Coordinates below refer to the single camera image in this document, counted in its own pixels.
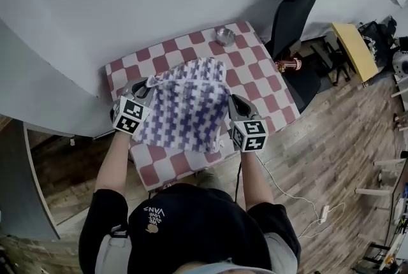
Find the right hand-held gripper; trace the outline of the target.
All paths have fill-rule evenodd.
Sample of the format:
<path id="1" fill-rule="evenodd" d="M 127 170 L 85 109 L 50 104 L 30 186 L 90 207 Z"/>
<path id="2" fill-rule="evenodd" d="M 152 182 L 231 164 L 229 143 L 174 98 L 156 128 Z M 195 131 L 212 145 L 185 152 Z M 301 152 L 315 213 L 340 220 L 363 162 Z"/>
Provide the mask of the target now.
<path id="1" fill-rule="evenodd" d="M 258 114 L 256 106 L 246 98 L 228 96 L 230 138 L 241 152 L 263 150 L 267 141 L 267 124 Z"/>

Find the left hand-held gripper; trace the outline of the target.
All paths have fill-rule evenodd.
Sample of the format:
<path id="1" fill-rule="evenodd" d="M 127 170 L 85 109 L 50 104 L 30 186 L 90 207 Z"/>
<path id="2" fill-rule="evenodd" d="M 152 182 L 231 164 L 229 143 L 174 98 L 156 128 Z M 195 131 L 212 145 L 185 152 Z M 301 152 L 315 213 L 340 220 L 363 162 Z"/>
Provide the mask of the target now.
<path id="1" fill-rule="evenodd" d="M 134 135 L 152 109 L 150 104 L 155 92 L 147 85 L 148 77 L 128 82 L 120 96 L 113 102 L 110 111 L 113 128 L 126 134 Z"/>

